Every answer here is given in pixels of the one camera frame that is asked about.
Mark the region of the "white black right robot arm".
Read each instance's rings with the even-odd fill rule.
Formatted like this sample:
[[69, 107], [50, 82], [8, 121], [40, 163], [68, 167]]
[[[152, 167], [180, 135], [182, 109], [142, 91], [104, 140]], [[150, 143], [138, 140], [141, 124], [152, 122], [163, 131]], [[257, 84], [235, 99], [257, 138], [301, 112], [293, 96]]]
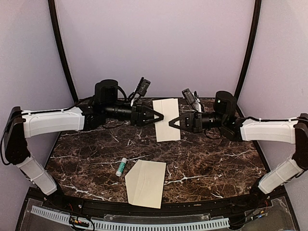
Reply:
[[227, 91], [218, 91], [214, 111], [189, 112], [171, 120], [169, 126], [191, 133], [218, 128], [230, 141], [279, 141], [295, 145], [295, 153], [274, 170], [258, 179], [246, 197], [250, 209], [264, 201], [264, 195], [308, 169], [308, 115], [287, 119], [236, 117], [237, 99]]

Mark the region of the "green white glue stick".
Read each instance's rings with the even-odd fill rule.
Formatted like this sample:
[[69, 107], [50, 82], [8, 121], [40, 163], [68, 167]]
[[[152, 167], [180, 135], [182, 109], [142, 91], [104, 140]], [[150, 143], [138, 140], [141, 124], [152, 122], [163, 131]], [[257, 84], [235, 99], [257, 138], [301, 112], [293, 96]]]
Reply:
[[116, 176], [121, 177], [121, 175], [123, 174], [124, 168], [126, 166], [126, 163], [127, 163], [127, 159], [123, 157], [116, 171], [116, 174], [115, 174]]

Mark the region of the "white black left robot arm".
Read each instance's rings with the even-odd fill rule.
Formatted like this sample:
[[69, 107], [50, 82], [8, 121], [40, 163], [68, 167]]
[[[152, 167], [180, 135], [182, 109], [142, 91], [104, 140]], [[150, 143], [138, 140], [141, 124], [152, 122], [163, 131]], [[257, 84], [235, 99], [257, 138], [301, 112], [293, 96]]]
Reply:
[[68, 206], [68, 199], [58, 192], [53, 177], [39, 164], [28, 149], [27, 139], [62, 131], [92, 131], [106, 124], [108, 119], [128, 121], [132, 126], [144, 127], [164, 119], [164, 115], [134, 101], [143, 97], [150, 81], [141, 78], [135, 91], [127, 96], [118, 81], [105, 79], [95, 84], [94, 95], [65, 109], [26, 111], [14, 107], [0, 139], [0, 157], [5, 166], [18, 167], [58, 210]]

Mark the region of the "lined paper letter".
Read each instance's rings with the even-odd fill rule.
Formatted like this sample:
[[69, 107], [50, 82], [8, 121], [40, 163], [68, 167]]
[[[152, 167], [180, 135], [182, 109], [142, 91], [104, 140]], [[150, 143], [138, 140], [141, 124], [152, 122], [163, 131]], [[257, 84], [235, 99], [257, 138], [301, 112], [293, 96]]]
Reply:
[[155, 123], [156, 141], [180, 140], [180, 130], [169, 125], [169, 121], [179, 117], [178, 99], [153, 100], [153, 109], [164, 116], [162, 121]]

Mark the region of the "cream paper envelope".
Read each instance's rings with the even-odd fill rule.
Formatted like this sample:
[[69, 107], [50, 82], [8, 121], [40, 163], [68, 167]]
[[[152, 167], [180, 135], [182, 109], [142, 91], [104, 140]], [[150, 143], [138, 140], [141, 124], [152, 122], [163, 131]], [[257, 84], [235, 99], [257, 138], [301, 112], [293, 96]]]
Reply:
[[128, 203], [160, 209], [166, 166], [165, 162], [138, 160], [125, 175]]

